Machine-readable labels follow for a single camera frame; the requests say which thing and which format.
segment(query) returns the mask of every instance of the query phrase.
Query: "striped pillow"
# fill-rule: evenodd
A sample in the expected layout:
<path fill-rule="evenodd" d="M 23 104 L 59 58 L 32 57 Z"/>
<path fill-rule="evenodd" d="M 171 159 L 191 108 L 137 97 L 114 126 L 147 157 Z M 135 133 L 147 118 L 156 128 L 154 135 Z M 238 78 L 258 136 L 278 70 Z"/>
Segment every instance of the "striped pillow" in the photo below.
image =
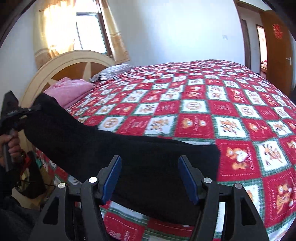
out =
<path fill-rule="evenodd" d="M 119 74 L 129 71 L 133 67 L 134 66 L 130 64 L 120 64 L 120 65 L 111 66 L 94 75 L 92 78 L 89 79 L 89 81 L 93 83 L 96 81 L 109 80 L 116 77 Z"/>

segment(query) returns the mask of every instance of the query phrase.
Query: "door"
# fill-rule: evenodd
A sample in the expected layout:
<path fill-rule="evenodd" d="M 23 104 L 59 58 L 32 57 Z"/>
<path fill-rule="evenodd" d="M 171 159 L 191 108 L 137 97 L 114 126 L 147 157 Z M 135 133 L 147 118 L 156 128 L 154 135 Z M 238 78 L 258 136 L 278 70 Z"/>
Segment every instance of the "door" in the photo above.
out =
<path fill-rule="evenodd" d="M 251 47 L 250 47 L 250 37 L 249 37 L 249 31 L 247 26 L 247 21 L 244 19 L 241 19 L 242 22 L 242 34 L 244 37 L 244 62 L 245 66 L 251 69 Z"/>
<path fill-rule="evenodd" d="M 266 79 L 289 96 L 292 90 L 292 46 L 289 30 L 273 10 L 260 13 L 266 36 Z"/>

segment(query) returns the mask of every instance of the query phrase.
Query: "pink blanket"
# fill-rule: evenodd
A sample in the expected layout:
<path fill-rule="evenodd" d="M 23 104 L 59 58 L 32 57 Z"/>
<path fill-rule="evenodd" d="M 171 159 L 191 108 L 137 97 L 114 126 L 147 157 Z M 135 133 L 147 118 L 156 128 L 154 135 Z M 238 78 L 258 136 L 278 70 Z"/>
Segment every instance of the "pink blanket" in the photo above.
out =
<path fill-rule="evenodd" d="M 45 90 L 44 93 L 54 97 L 60 106 L 67 109 L 93 87 L 91 83 L 85 80 L 72 80 L 65 77 Z"/>

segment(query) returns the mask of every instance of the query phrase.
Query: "silver screw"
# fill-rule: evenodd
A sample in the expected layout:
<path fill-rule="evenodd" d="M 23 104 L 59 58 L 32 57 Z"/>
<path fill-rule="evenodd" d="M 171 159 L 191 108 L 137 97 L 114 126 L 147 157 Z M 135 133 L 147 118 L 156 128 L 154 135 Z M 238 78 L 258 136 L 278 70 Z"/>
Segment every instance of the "silver screw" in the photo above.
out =
<path fill-rule="evenodd" d="M 240 184 L 240 183 L 236 183 L 234 186 L 235 186 L 237 189 L 242 189 L 242 184 Z"/>
<path fill-rule="evenodd" d="M 89 182 L 90 183 L 95 183 L 97 181 L 97 178 L 96 177 L 91 177 L 90 179 L 89 179 Z"/>
<path fill-rule="evenodd" d="M 204 178 L 204 182 L 205 183 L 211 183 L 212 182 L 212 179 L 210 179 L 209 177 L 205 177 Z"/>
<path fill-rule="evenodd" d="M 57 187 L 59 188 L 59 189 L 62 189 L 62 188 L 64 188 L 66 186 L 66 183 L 59 183 L 58 185 L 57 185 Z"/>

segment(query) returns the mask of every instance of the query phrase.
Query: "blue gripper pad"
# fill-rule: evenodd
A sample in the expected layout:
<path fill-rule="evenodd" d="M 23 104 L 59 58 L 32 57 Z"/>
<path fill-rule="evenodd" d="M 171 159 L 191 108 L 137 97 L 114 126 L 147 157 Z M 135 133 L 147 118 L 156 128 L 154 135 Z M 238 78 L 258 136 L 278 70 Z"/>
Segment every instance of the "blue gripper pad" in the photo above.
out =
<path fill-rule="evenodd" d="M 115 189 L 116 183 L 118 181 L 120 172 L 122 167 L 122 161 L 121 157 L 117 157 L 109 176 L 107 177 L 105 184 L 103 186 L 103 192 L 102 192 L 102 201 L 105 204 L 107 201 L 111 199 L 112 193 Z"/>
<path fill-rule="evenodd" d="M 179 158 L 178 169 L 189 200 L 192 201 L 194 205 L 198 204 L 199 198 L 197 195 L 197 185 L 182 157 Z"/>

